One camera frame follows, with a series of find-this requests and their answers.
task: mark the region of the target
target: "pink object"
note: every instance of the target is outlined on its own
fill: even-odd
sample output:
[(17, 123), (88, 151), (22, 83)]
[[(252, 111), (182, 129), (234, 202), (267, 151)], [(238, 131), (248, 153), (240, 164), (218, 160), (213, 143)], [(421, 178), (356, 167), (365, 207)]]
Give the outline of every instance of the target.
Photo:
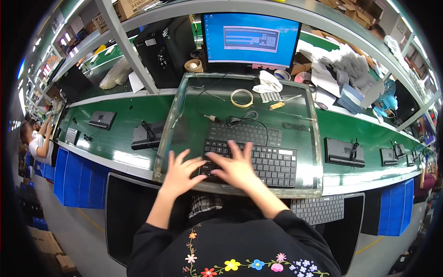
[(311, 74), (307, 72), (300, 72), (294, 77), (294, 82), (303, 84), (304, 80), (311, 80)]
[(283, 271), (283, 266), (281, 264), (273, 264), (271, 270), (274, 272)]

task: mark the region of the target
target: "yellow floor line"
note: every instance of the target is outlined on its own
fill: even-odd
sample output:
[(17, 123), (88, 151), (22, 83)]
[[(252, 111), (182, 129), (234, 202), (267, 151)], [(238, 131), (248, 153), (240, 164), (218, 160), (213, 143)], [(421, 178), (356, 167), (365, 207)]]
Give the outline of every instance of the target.
[(89, 218), (89, 216), (85, 215), (85, 213), (80, 210), (79, 208), (76, 208), (84, 217), (86, 217), (87, 220), (89, 220), (89, 222), (91, 222), (95, 227), (97, 227), (97, 229), (99, 229), (100, 231), (102, 231), (103, 233), (105, 232), (105, 230), (98, 225), (97, 223), (95, 223), (92, 219)]
[(355, 255), (360, 254), (361, 252), (365, 251), (366, 249), (370, 248), (371, 246), (373, 246), (374, 244), (376, 244), (377, 242), (379, 242), (382, 238), (384, 238), (385, 236), (381, 236), (379, 237), (377, 240), (375, 240), (373, 243), (369, 244), (366, 247), (361, 248), (359, 251), (355, 252)]

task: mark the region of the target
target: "person's right hand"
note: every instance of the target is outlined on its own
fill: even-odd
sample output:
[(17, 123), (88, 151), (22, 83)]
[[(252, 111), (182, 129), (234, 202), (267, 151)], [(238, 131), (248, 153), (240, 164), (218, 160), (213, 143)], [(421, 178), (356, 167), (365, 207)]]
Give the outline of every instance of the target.
[(228, 141), (228, 145), (232, 150), (232, 159), (224, 158), (212, 152), (207, 154), (212, 161), (223, 169), (214, 169), (211, 174), (215, 174), (231, 186), (242, 190), (251, 186), (255, 187), (257, 184), (263, 184), (255, 175), (251, 165), (252, 143), (246, 143), (243, 152), (233, 140)]
[(52, 132), (52, 124), (46, 128), (46, 137), (49, 137)]
[(371, 57), (366, 56), (366, 61), (368, 62), (368, 66), (370, 66), (372, 69), (374, 69), (375, 64)]

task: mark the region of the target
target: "concrete floor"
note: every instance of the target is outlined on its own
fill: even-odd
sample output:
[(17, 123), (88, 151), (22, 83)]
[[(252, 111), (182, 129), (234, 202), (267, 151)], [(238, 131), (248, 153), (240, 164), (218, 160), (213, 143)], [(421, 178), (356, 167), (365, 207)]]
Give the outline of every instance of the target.
[[(49, 230), (69, 255), (79, 272), (93, 277), (124, 277), (126, 268), (112, 260), (106, 250), (105, 210), (62, 206), (54, 196), (52, 184), (34, 176), (35, 189), (43, 206)], [(400, 237), (383, 237), (354, 256), (347, 277), (386, 276), (400, 254), (415, 239), (424, 217), (425, 203), (415, 204), (411, 223)], [(380, 236), (360, 234), (357, 250), (364, 249)]]

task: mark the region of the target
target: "hand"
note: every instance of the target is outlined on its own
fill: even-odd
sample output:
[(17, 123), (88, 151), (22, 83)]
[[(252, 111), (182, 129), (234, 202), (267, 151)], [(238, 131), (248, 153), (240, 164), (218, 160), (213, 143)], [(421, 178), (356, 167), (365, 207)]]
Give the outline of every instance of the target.
[(366, 56), (366, 61), (368, 62), (368, 66), (370, 66), (372, 69), (374, 69), (375, 64), (371, 57)]
[(263, 184), (255, 175), (251, 165), (252, 143), (246, 143), (243, 152), (233, 140), (228, 141), (228, 144), (232, 150), (233, 159), (224, 158), (212, 152), (207, 154), (211, 160), (223, 168), (223, 170), (214, 169), (211, 174), (217, 175), (231, 186), (242, 190), (255, 187), (258, 183)]
[(52, 132), (52, 124), (46, 128), (46, 136), (49, 137), (51, 135), (51, 132)]
[(189, 149), (186, 149), (175, 158), (174, 151), (169, 151), (168, 169), (159, 194), (168, 195), (175, 199), (207, 178), (206, 175), (189, 178), (192, 172), (206, 163), (201, 157), (183, 162), (184, 157), (189, 152)]

